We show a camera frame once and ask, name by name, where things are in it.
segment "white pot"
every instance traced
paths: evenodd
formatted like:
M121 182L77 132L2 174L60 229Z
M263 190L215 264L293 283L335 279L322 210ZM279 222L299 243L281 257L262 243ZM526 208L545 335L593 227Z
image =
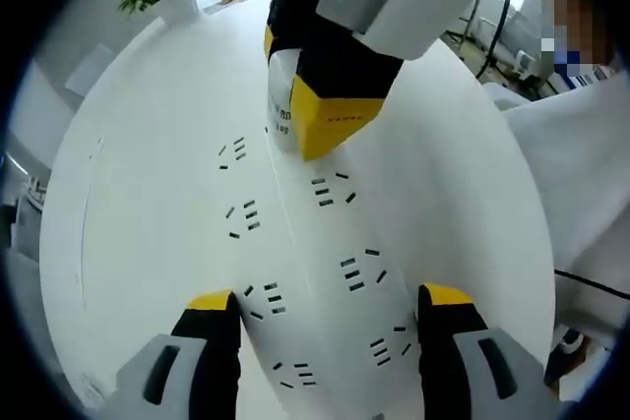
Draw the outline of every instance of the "white pot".
M160 0L155 8L167 25L190 22L199 15L197 0Z

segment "cable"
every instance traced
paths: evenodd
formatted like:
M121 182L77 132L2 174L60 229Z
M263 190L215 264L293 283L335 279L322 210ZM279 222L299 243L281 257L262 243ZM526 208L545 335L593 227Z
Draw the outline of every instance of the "cable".
M508 10L510 10L510 0L505 0L505 2L503 2L503 11L501 12L501 18L499 19L499 24L496 27L496 32L494 33L494 37L492 38L492 42L490 43L488 54L485 57L485 62L483 63L483 66L481 66L481 69L479 70L479 72L476 73L475 77L477 79L479 79L481 75L485 73L485 70L489 66L490 61L492 61L492 53L494 53L494 47L496 46L496 43L499 40L499 36L501 35L501 32L503 31L505 20L508 17Z
M621 299L630 300L630 294L626 294L625 292L621 292L620 290L613 289L612 287L608 287L607 285L600 284L599 282L586 279L585 277L572 274L571 272L565 272L564 270L555 270L555 273L557 275L561 275L562 277L566 277L568 279L573 279L578 282L582 282L583 284L589 285L590 287L594 287L595 289L602 290L604 292L607 292L610 295L614 295Z

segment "black cable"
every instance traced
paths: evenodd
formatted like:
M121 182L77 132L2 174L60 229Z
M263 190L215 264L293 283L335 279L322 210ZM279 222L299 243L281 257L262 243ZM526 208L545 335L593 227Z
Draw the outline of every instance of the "black cable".
M568 279L573 279L578 282L582 282L583 284L589 285L590 287L594 287L595 289L602 290L604 292L607 292L610 295L614 295L621 299L630 300L630 294L626 294L625 292L621 292L620 290L613 289L612 287L608 287L607 285L600 284L599 282L595 282L594 280L586 279L585 277L572 274L571 272L565 272L564 270L555 270L555 273L558 275L561 275L562 277L566 277Z
M488 54L485 57L485 62L478 73L476 73L476 78L479 79L481 75L485 72L490 61L492 61L492 53L494 53L494 47L496 46L497 41L499 40L499 36L503 31L503 26L505 25L505 20L508 17L508 10L510 10L510 0L505 0L503 3L503 11L501 12L501 18L499 19L499 24L496 27L496 32L494 33L494 37L492 38L492 42L490 43L490 47L488 49Z

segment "white table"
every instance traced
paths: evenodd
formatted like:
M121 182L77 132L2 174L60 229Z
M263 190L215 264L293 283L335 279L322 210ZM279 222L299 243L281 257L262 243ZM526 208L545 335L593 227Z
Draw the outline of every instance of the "white table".
M224 211L218 150L236 128L267 140L269 1L172 30L152 24L64 138L44 207L41 290L59 360L86 405L113 391L116 371L170 332L189 300L225 286L210 236ZM407 64L381 115L340 152L409 287L463 287L491 325L545 363L553 265L536 185L457 56L438 41ZM246 337L241 364L242 418L283 418Z

